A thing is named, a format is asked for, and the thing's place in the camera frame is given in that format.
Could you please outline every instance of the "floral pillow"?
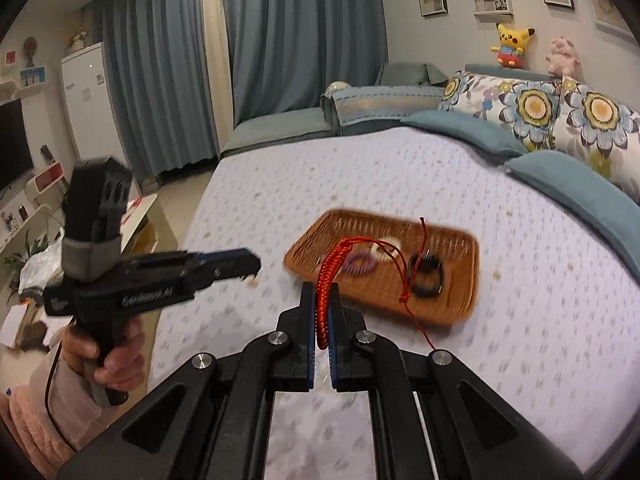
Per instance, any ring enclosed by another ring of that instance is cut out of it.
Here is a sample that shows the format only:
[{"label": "floral pillow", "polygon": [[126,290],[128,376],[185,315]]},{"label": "floral pillow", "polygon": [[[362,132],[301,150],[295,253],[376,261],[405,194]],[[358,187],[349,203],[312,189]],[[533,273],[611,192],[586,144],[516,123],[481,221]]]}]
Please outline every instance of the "floral pillow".
[{"label": "floral pillow", "polygon": [[640,114],[565,77],[553,127],[556,148],[615,184],[640,205]]},{"label": "floral pillow", "polygon": [[438,110],[455,110],[500,124],[528,150],[553,148],[549,133],[558,114],[559,84],[457,72]]}]

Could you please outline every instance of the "plastic bag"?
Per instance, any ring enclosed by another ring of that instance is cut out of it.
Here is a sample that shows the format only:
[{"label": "plastic bag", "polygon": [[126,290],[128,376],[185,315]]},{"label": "plastic bag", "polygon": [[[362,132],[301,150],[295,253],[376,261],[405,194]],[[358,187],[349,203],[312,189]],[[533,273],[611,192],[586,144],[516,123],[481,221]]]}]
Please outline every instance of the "plastic bag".
[{"label": "plastic bag", "polygon": [[62,278],[62,238],[64,235],[64,229],[60,229],[58,240],[46,250],[34,254],[27,260],[20,272],[19,294],[27,288],[44,290],[47,283]]}]

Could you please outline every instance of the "woven tray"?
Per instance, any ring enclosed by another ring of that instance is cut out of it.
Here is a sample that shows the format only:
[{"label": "woven tray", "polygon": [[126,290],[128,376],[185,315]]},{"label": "woven tray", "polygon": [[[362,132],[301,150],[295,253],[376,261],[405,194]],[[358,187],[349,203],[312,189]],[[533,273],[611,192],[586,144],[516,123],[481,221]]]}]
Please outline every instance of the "woven tray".
[{"label": "woven tray", "polygon": [[[420,251],[422,226],[367,212],[333,209],[324,213],[293,244],[284,257],[284,266],[300,278],[314,282],[318,277],[319,259],[342,238],[353,236],[395,237],[401,241],[402,254],[408,260]],[[465,320],[473,312],[478,292],[478,242],[466,232],[431,225],[427,225],[427,236],[427,247],[444,263],[444,288],[437,298],[428,300],[412,294],[408,304],[420,322],[449,326]],[[358,278],[341,272],[335,281],[345,298],[408,317],[398,301],[402,282],[391,261],[379,262],[374,272]]]}]

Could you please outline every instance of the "white refrigerator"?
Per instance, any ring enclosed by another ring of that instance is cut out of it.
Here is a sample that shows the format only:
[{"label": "white refrigerator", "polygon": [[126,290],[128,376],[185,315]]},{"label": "white refrigerator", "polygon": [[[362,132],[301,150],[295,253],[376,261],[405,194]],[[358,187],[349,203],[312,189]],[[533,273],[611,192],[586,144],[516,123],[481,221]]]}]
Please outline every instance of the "white refrigerator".
[{"label": "white refrigerator", "polygon": [[[101,43],[62,60],[62,81],[73,140],[80,158],[114,156],[130,168],[111,106]],[[140,196],[135,181],[130,199]]]}]

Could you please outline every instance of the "purple hair tie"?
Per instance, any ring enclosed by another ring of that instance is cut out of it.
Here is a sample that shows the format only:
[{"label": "purple hair tie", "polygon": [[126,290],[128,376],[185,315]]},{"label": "purple hair tie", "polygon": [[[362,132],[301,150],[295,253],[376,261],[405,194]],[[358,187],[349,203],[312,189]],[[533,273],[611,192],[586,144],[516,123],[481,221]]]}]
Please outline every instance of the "purple hair tie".
[{"label": "purple hair tie", "polygon": [[370,251],[352,251],[342,264],[342,272],[350,276],[364,276],[376,268],[376,259]]}]

